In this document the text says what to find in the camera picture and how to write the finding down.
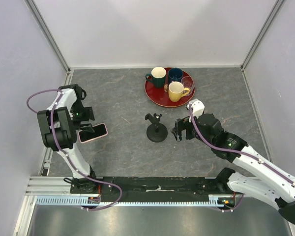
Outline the phone with pink case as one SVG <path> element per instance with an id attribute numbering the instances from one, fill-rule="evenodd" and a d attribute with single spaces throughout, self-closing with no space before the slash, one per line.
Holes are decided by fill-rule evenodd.
<path id="1" fill-rule="evenodd" d="M 78 133 L 80 143 L 84 144 L 108 135 L 106 124 L 101 123 L 94 125 L 92 130 L 80 130 Z"/>

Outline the black phone stand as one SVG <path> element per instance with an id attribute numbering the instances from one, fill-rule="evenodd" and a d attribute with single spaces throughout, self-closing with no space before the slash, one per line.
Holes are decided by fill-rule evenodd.
<path id="1" fill-rule="evenodd" d="M 167 127 L 160 123 L 162 115 L 154 113 L 151 115 L 150 113 L 145 115 L 145 120 L 149 120 L 151 124 L 147 128 L 147 138 L 154 142 L 160 143 L 164 141 L 168 136 L 168 129 Z"/>

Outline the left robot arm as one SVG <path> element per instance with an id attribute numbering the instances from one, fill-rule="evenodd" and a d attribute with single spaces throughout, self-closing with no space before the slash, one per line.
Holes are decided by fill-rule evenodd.
<path id="1" fill-rule="evenodd" d="M 73 178 L 64 178 L 72 194 L 96 194 L 100 184 L 92 167 L 77 147 L 77 131 L 95 133 L 92 107 L 84 107 L 86 91 L 78 84 L 61 86 L 53 103 L 37 113 L 43 144 L 60 155 L 69 166 Z"/>

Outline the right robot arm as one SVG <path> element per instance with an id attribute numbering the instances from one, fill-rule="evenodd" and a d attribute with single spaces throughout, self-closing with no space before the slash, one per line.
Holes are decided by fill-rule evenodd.
<path id="1" fill-rule="evenodd" d="M 237 172 L 226 171 L 225 177 L 215 181 L 218 192 L 225 194 L 232 190 L 247 194 L 274 207 L 284 219 L 295 225 L 294 176 L 268 161 L 239 136 L 225 131 L 213 114 L 177 119 L 172 133 L 178 142 L 182 140 L 182 131 L 186 132 L 186 139 L 197 138 L 217 157 L 257 177 L 257 180 L 247 180 Z"/>

